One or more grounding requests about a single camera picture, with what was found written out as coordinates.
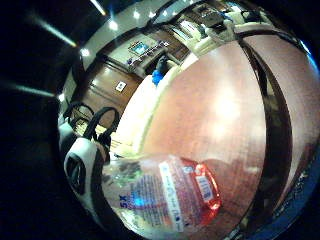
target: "wooden wall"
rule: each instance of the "wooden wall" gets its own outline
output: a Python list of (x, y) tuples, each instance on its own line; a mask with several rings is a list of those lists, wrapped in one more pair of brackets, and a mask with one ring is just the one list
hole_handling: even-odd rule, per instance
[[(122, 92), (116, 90), (120, 81), (127, 84)], [(102, 107), (115, 107), (122, 115), (141, 81), (142, 79), (136, 75), (124, 73), (112, 66), (96, 61), (85, 82), (78, 86), (73, 100), (86, 103), (95, 112)], [(113, 116), (106, 114), (101, 119), (100, 124), (108, 127), (112, 120)]]
[(186, 46), (184, 46), (178, 39), (165, 30), (156, 30), (152, 33), (149, 33), (148, 36), (157, 41), (167, 41), (170, 44), (168, 46), (168, 53), (172, 54), (178, 61), (183, 61), (190, 52)]

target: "person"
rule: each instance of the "person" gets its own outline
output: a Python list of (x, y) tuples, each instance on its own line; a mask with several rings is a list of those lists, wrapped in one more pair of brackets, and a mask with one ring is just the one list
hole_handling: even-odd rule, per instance
[(159, 58), (156, 69), (152, 73), (152, 82), (156, 86), (158, 86), (159, 82), (169, 70), (167, 65), (168, 60), (169, 58), (166, 55), (163, 55), (161, 58)]

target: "tabletop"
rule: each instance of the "tabletop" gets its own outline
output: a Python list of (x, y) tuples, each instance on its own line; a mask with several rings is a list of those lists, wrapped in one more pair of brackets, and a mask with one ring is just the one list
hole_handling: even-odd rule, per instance
[(221, 239), (255, 196), (266, 149), (266, 122), (256, 76), (237, 42), (201, 57), (162, 96), (146, 135), (145, 154), (170, 153), (206, 163), (222, 207), (191, 239)]

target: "sofa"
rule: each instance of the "sofa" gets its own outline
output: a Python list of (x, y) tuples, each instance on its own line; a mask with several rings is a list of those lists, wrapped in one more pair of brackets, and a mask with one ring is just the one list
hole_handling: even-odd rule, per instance
[(235, 39), (233, 32), (234, 24), (230, 20), (224, 20), (223, 24), (226, 27), (226, 30), (217, 34), (211, 28), (205, 27), (203, 24), (202, 27), (205, 30), (207, 37), (202, 38), (201, 33), (198, 30), (199, 25), (191, 21), (183, 21), (184, 24), (180, 23), (181, 28), (191, 35), (191, 38), (184, 39), (178, 34), (174, 33), (174, 36), (182, 42), (193, 54), (197, 57), (200, 57), (209, 51), (223, 45), (226, 42), (232, 41)]
[(141, 153), (141, 148), (153, 113), (172, 80), (180, 73), (181, 68), (173, 61), (167, 61), (169, 71), (158, 86), (148, 75), (139, 85), (120, 119), (116, 132), (111, 134), (110, 151), (114, 154), (133, 158)]
[(260, 11), (259, 12), (259, 16), (261, 18), (261, 21), (259, 22), (246, 22), (244, 16), (246, 17), (246, 15), (248, 15), (249, 12), (244, 12), (243, 15), (241, 14), (241, 12), (228, 12), (225, 13), (226, 16), (228, 16), (229, 18), (231, 18), (233, 20), (233, 24), (235, 26), (237, 25), (251, 25), (251, 24), (268, 24), (268, 25), (273, 25), (273, 23), (271, 22), (271, 20), (267, 17), (267, 15), (263, 12)]

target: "table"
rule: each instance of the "table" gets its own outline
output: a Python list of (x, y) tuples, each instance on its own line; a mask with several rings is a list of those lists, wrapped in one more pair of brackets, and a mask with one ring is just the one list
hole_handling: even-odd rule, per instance
[(163, 94), (143, 145), (207, 161), (222, 204), (213, 222), (191, 239), (221, 239), (248, 210), (263, 169), (266, 123), (254, 72), (237, 42), (201, 57)]
[(313, 60), (275, 35), (244, 38), (272, 71), (285, 99), (291, 126), (289, 176), (278, 200), (281, 204), (294, 182), (312, 159), (320, 136), (320, 76)]

